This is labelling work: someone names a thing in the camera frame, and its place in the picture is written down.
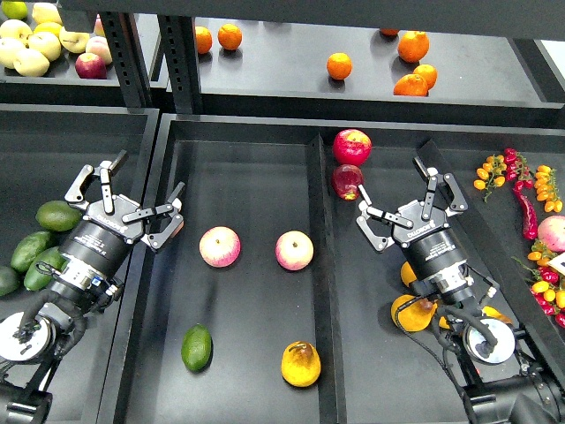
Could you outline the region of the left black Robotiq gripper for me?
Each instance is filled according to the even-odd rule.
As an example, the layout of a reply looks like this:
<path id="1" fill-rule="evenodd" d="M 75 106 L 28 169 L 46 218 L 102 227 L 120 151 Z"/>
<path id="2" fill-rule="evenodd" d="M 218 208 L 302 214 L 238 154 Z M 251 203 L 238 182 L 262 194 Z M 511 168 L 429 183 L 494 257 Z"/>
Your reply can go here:
<path id="1" fill-rule="evenodd" d="M 140 209 L 139 203 L 122 194 L 112 198 L 111 179 L 127 158 L 128 152 L 121 150 L 113 161 L 102 161 L 96 167 L 84 165 L 64 196 L 71 208 L 86 213 L 59 252 L 69 261 L 84 262 L 106 278 L 116 274 L 134 244 L 141 241 L 157 252 L 184 225 L 179 199 L 185 189 L 184 182 L 177 184 L 164 204 L 151 208 Z M 85 192 L 96 179 L 101 184 L 102 200 L 90 204 Z M 167 225 L 160 232 L 147 232 L 151 223 L 162 220 Z"/>

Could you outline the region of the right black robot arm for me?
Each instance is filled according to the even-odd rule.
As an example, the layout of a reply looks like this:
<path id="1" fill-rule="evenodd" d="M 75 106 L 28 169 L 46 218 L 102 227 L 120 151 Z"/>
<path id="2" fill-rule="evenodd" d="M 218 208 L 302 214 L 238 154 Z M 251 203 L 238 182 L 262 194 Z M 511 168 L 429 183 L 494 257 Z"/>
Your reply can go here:
<path id="1" fill-rule="evenodd" d="M 490 316 L 485 309 L 499 284 L 482 275 L 487 290 L 474 291 L 479 271 L 467 262 L 448 222 L 467 209 L 450 173 L 440 174 L 414 159 L 426 182 L 423 199 L 387 212 L 376 208 L 358 186 L 357 225 L 373 249 L 398 246 L 416 280 L 412 295 L 398 300 L 392 321 L 407 337 L 411 323 L 431 329 L 441 346 L 433 358 L 453 383 L 471 423 L 562 423 L 564 389 L 520 343 L 523 328 Z"/>

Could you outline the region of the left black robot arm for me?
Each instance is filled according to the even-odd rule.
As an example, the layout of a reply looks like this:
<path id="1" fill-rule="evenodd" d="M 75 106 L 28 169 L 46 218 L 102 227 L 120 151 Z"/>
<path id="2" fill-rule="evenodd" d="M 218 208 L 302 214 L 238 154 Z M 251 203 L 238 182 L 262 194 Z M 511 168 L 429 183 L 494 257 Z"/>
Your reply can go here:
<path id="1" fill-rule="evenodd" d="M 136 243 L 162 248 L 183 227 L 180 182 L 159 206 L 142 208 L 114 194 L 111 179 L 126 160 L 85 165 L 64 200 L 82 214 L 63 243 L 66 264 L 36 265 L 49 276 L 47 287 L 27 309 L 1 321 L 1 421 L 43 423 L 52 403 L 47 388 L 62 358 L 81 340 L 87 317 L 120 299 L 124 283 L 116 277 Z"/>

